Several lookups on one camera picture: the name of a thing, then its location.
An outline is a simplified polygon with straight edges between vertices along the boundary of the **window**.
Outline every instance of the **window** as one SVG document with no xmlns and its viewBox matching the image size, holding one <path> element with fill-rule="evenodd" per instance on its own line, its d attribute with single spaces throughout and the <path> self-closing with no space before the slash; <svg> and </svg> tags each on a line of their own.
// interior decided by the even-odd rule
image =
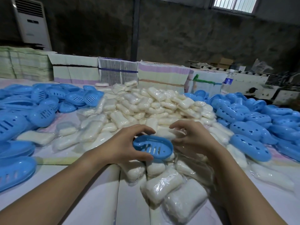
<svg viewBox="0 0 300 225">
<path fill-rule="evenodd" d="M 252 13 L 257 0 L 215 0 L 214 7 L 232 12 Z"/>
</svg>

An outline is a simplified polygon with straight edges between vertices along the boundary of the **pink stripe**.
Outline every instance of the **pink stripe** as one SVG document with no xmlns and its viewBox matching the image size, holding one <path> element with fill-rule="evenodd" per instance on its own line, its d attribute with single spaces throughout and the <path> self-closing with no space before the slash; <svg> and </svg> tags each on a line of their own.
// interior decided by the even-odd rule
<svg viewBox="0 0 300 225">
<path fill-rule="evenodd" d="M 156 72 L 156 73 L 178 73 L 188 75 L 190 73 L 190 68 L 182 68 L 179 66 L 153 66 L 153 65 L 143 65 L 139 63 L 139 70 L 147 72 Z"/>
<path fill-rule="evenodd" d="M 55 82 L 59 82 L 59 83 L 64 83 L 64 84 L 72 84 L 72 80 L 71 79 L 64 79 L 64 78 L 55 77 L 54 81 Z"/>
<path fill-rule="evenodd" d="M 94 85 L 95 83 L 100 83 L 100 80 L 77 80 L 72 79 L 73 84 L 83 84 L 83 85 Z"/>
</svg>

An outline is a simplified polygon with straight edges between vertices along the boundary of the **white machine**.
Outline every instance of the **white machine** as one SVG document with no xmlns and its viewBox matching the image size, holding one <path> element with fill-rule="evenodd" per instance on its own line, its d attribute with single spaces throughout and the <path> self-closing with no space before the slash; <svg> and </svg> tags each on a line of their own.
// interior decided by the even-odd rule
<svg viewBox="0 0 300 225">
<path fill-rule="evenodd" d="M 52 50 L 43 3 L 35 0 L 12 0 L 23 42 L 37 43 Z"/>
</svg>

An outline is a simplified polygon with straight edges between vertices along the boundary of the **hand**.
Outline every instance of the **hand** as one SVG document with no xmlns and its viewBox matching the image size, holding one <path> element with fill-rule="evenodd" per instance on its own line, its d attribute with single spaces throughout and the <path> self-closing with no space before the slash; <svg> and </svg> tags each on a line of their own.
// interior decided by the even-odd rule
<svg viewBox="0 0 300 225">
<path fill-rule="evenodd" d="M 187 132 L 185 137 L 172 141 L 175 147 L 184 147 L 184 149 L 192 150 L 194 153 L 208 155 L 215 152 L 216 146 L 221 146 L 198 121 L 179 120 L 170 125 L 170 129 L 174 128 L 185 129 Z"/>
<path fill-rule="evenodd" d="M 122 163 L 130 160 L 153 160 L 153 156 L 147 152 L 137 151 L 132 146 L 134 136 L 145 132 L 154 134 L 155 131 L 146 125 L 133 125 L 122 128 L 107 142 L 86 152 L 93 160 L 110 163 Z"/>
</svg>

